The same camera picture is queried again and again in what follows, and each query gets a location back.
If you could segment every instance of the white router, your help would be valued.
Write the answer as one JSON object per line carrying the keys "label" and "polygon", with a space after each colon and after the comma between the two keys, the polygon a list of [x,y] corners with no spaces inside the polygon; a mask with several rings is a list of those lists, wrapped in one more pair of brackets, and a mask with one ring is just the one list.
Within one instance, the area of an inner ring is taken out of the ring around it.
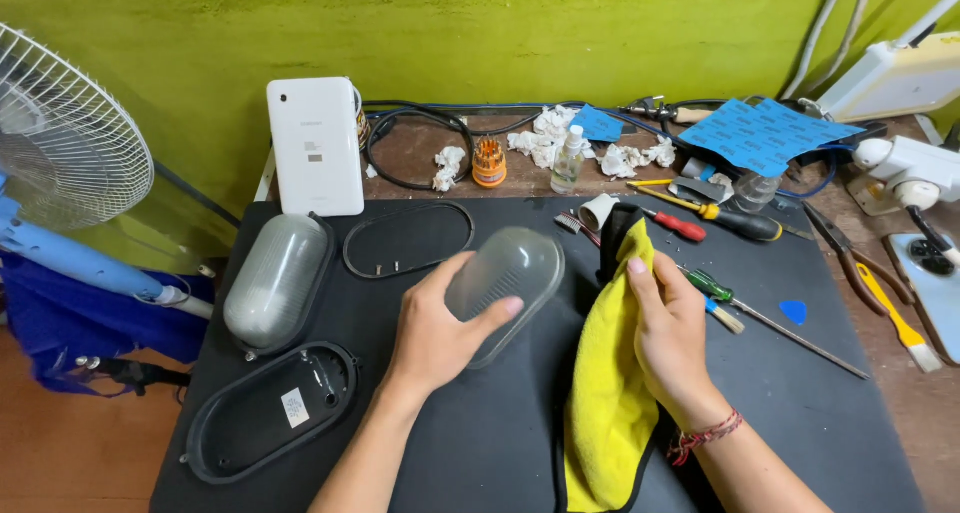
{"label": "white router", "polygon": [[873,44],[817,101],[842,123],[921,113],[960,97],[960,32],[911,42],[958,0],[942,0],[894,41]]}
{"label": "white router", "polygon": [[337,217],[363,212],[356,102],[354,85],[346,77],[267,84],[284,213]]}

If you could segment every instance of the red string bracelet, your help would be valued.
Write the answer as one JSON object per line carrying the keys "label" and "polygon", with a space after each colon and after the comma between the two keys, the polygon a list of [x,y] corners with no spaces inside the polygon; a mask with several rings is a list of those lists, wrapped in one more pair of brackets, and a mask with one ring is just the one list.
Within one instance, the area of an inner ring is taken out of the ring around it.
{"label": "red string bracelet", "polygon": [[676,455],[677,459],[673,461],[673,466],[682,466],[690,456],[690,450],[693,449],[693,447],[723,438],[727,434],[735,431],[741,422],[743,422],[743,416],[734,408],[733,413],[726,418],[726,421],[712,426],[703,432],[688,434],[678,429],[677,439],[674,445],[670,445],[670,449],[667,450],[666,458],[669,459]]}

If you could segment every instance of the fan grille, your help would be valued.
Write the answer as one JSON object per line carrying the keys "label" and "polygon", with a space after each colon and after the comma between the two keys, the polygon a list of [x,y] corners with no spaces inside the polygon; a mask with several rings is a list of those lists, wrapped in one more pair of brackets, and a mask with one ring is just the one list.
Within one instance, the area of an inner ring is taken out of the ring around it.
{"label": "fan grille", "polygon": [[19,217],[102,223],[143,200],[154,165],[140,130],[76,67],[0,23],[0,170]]}

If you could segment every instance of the blue guitar pick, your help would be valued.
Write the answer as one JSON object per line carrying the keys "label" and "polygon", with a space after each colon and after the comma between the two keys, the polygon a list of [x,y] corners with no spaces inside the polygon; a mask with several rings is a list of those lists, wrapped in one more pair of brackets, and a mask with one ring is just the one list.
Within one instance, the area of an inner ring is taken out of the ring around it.
{"label": "blue guitar pick", "polygon": [[780,310],[793,323],[803,325],[807,321],[807,305],[801,300],[786,300],[781,303]]}

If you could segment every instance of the hand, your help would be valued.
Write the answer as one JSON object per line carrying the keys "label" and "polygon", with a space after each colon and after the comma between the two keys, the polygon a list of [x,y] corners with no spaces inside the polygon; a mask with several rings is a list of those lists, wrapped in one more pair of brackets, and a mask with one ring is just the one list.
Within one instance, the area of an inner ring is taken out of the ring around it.
{"label": "hand", "polygon": [[439,264],[403,294],[396,345],[384,387],[396,386],[420,402],[467,367],[487,336],[523,308],[519,297],[502,298],[467,323],[457,320],[443,297],[453,275],[473,256],[461,252]]}
{"label": "hand", "polygon": [[687,432],[723,421],[731,409],[707,372],[703,295],[659,251],[654,254],[656,278],[640,258],[632,258],[627,270],[643,309],[633,349],[654,397]]}

